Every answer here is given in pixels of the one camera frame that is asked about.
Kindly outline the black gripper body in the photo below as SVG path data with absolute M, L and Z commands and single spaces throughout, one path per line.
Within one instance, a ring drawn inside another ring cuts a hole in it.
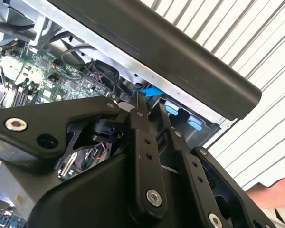
M 28 219 L 30 228 L 199 228 L 182 177 L 162 167 L 168 213 L 157 224 L 137 224 L 129 214 L 128 157 L 117 155 L 49 190 Z

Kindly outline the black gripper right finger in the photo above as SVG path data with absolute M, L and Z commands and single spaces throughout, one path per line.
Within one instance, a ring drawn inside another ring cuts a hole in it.
M 164 105 L 159 104 L 166 151 L 164 166 L 177 168 L 185 178 L 189 200 L 199 228 L 270 228 L 272 222 L 249 198 L 215 158 L 203 147 L 189 149 L 172 127 Z

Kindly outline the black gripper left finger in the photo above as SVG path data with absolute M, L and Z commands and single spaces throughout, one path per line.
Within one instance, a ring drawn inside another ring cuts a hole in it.
M 117 155 L 128 157 L 132 219 L 162 220 L 168 205 L 145 93 L 136 92 L 133 101 L 130 111 L 104 96 L 0 109 L 0 161 L 23 174 L 16 184 L 35 206 L 63 183 L 57 168 L 64 157 L 109 143 L 110 157 L 105 161 Z

